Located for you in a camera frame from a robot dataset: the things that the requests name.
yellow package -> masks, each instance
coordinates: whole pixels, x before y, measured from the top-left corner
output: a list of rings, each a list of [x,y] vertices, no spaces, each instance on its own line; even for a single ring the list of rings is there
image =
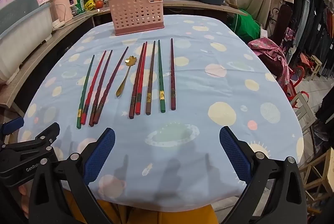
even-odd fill
[[[90,11],[92,9],[95,8],[95,3],[93,0],[88,0],[86,3],[85,3],[85,10],[86,11]]]

red chair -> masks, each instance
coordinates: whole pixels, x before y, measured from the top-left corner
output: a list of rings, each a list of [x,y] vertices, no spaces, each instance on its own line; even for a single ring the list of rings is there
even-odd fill
[[[303,79],[304,75],[305,75],[305,70],[302,66],[298,66],[294,71],[290,70],[290,82],[289,84],[285,85],[283,88],[283,91],[285,93],[285,95],[287,96],[289,101],[292,101],[293,98],[297,95],[297,92],[295,90],[295,87],[300,83],[300,81]],[[296,81],[296,83],[293,83],[293,78],[294,76],[298,77],[298,80]],[[309,95],[308,93],[306,93],[305,91],[301,91],[301,94],[305,94],[307,97],[307,101],[309,100]]]

red chopstick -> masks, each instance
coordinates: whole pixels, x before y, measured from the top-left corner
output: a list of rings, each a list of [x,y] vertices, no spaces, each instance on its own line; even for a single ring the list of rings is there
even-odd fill
[[[140,69],[141,69],[141,65],[142,65],[144,48],[145,48],[145,43],[143,43],[142,52],[140,54],[140,58],[139,58],[139,62],[138,62],[136,78],[135,78],[135,82],[133,84],[133,90],[132,90],[132,96],[131,96],[131,102],[130,102],[130,110],[129,110],[129,118],[134,118],[135,117],[136,95],[137,95],[138,80],[139,80]]]
[[[116,76],[116,73],[117,73],[117,71],[118,71],[118,68],[120,67],[120,65],[121,65],[121,63],[122,63],[122,60],[123,60],[123,58],[124,58],[124,56],[125,56],[125,53],[126,53],[126,51],[128,50],[128,48],[129,48],[129,47],[126,47],[126,49],[125,49],[125,51],[124,51],[124,53],[123,53],[121,59],[118,61],[118,64],[117,64],[116,68],[114,69],[113,74],[111,75],[111,77],[110,77],[110,79],[109,79],[108,85],[106,86],[106,89],[105,89],[105,91],[103,92],[103,96],[102,96],[102,98],[101,98],[101,101],[100,101],[100,103],[99,103],[99,106],[98,106],[98,108],[97,108],[97,110],[96,110],[96,113],[95,113],[95,115],[94,115],[94,119],[93,119],[93,123],[94,123],[94,124],[97,124],[97,123],[99,122],[99,119],[100,119],[100,116],[101,116],[101,113],[102,113],[103,106],[104,106],[104,104],[105,104],[105,102],[106,102],[106,97],[108,96],[109,90],[110,90],[110,88],[111,88],[111,84],[113,83],[113,81],[114,81],[114,79],[115,79],[115,76]]]
[[[139,75],[139,82],[138,82],[138,89],[137,89],[137,96],[136,96],[136,105],[135,105],[136,115],[140,115],[140,108],[141,108],[141,102],[142,102],[146,49],[147,49],[147,41],[146,41],[145,46],[144,46],[142,64],[140,66],[140,75]]]
[[[176,97],[175,97],[175,71],[174,71],[174,49],[173,39],[170,43],[170,102],[171,109],[176,109]]]
[[[88,108],[89,108],[89,104],[91,102],[91,95],[93,93],[95,82],[96,82],[97,76],[99,75],[99,71],[100,71],[100,68],[101,68],[101,65],[102,65],[102,61],[104,59],[105,54],[106,54],[106,51],[103,53],[103,56],[102,56],[102,58],[100,60],[100,63],[98,65],[97,69],[96,69],[96,72],[94,74],[93,80],[91,81],[91,86],[90,86],[89,92],[87,94],[87,99],[86,99],[86,102],[85,102],[85,106],[83,108],[83,113],[81,114],[80,123],[82,125],[85,125],[85,123],[86,123],[86,118],[87,118],[87,114],[88,114]]]
[[[103,84],[104,77],[106,76],[106,68],[108,68],[108,64],[109,64],[109,60],[110,60],[112,52],[113,51],[111,50],[110,54],[108,56],[108,59],[106,60],[105,67],[103,69],[103,72],[102,72],[102,75],[101,75],[101,78],[100,78],[99,86],[97,87],[97,91],[96,91],[96,94],[95,94],[93,107],[91,108],[91,117],[89,119],[89,126],[91,126],[91,127],[94,126],[93,119],[94,119],[94,115],[96,113],[97,106],[99,104],[99,98],[100,98],[100,93],[101,93],[101,89],[102,89],[102,84]]]

pink plastic basket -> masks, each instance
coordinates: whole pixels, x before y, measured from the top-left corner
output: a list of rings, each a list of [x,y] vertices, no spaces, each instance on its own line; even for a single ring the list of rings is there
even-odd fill
[[[107,0],[115,35],[164,28],[162,0]]]

green bag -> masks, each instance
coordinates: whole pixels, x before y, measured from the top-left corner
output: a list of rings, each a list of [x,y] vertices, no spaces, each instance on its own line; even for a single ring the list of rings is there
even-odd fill
[[[246,13],[247,16],[235,14],[228,27],[247,44],[252,40],[260,38],[261,27],[250,14],[242,9],[241,11]]]

